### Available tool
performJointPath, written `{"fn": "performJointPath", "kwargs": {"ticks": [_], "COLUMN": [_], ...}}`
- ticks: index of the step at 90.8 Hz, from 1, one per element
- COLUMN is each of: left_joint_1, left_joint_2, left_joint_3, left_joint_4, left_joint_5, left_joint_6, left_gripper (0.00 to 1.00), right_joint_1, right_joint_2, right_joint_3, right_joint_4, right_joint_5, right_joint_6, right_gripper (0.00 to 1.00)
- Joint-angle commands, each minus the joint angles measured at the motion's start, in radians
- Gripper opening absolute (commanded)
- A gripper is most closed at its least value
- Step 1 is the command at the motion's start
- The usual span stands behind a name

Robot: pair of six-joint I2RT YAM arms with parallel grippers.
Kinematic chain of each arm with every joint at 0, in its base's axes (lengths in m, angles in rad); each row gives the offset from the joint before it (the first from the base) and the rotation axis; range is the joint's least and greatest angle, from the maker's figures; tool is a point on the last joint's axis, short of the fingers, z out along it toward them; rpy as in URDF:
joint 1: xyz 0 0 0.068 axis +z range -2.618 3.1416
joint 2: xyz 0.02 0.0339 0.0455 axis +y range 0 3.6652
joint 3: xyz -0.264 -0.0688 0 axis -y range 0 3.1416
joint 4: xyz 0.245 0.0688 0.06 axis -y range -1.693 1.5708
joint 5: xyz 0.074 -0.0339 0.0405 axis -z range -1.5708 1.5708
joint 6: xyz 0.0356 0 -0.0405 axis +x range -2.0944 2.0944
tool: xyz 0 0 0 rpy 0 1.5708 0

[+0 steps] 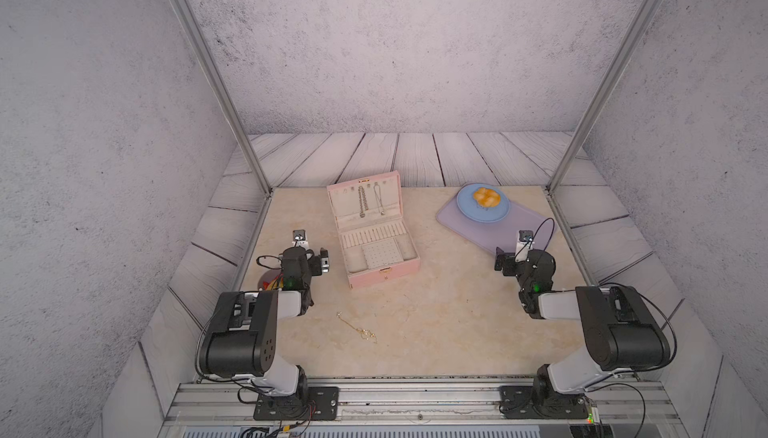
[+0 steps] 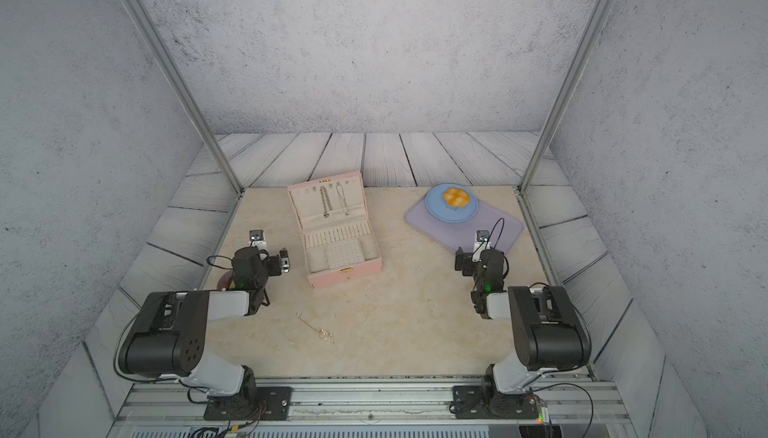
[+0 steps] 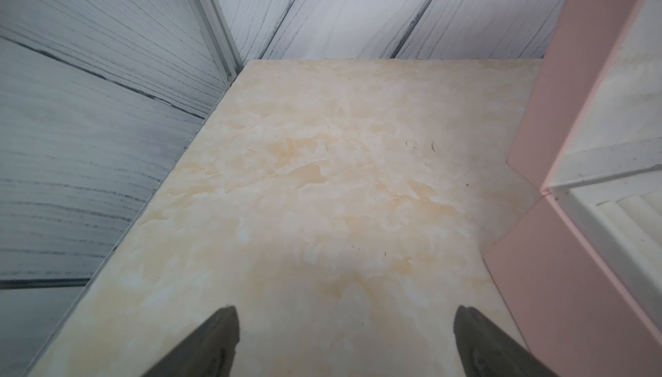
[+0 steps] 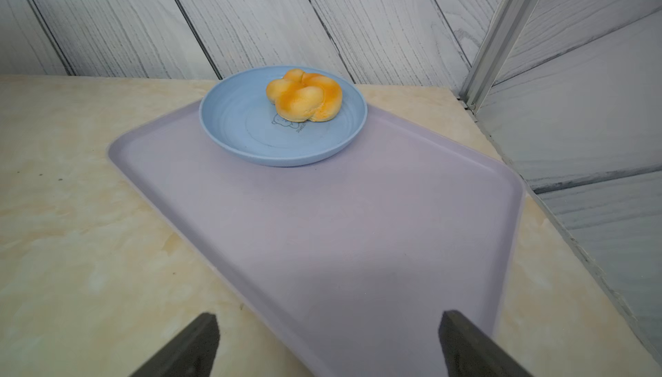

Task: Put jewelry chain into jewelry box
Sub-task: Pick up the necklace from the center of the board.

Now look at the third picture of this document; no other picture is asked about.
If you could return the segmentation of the pink jewelry box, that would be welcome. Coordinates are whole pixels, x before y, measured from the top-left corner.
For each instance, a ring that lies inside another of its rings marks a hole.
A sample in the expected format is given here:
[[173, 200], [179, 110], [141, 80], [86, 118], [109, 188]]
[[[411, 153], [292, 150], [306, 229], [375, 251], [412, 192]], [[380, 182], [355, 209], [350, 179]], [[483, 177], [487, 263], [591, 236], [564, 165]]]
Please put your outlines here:
[[565, 0], [508, 164], [534, 206], [484, 260], [560, 376], [661, 373], [661, 0]]

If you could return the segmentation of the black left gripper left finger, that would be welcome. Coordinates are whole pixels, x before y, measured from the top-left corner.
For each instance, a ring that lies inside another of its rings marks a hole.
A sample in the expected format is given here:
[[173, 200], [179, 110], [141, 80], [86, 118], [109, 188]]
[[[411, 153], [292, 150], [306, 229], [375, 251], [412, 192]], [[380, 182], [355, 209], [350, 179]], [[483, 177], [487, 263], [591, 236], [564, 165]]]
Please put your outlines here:
[[240, 335], [236, 308], [219, 308], [143, 376], [228, 377]]

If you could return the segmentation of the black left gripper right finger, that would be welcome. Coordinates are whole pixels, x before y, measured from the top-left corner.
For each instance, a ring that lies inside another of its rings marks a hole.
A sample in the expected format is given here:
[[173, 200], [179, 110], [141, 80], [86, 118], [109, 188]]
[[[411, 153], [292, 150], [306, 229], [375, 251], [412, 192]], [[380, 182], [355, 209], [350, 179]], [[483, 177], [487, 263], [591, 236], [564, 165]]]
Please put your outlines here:
[[557, 376], [475, 307], [458, 307], [453, 333], [466, 376]]

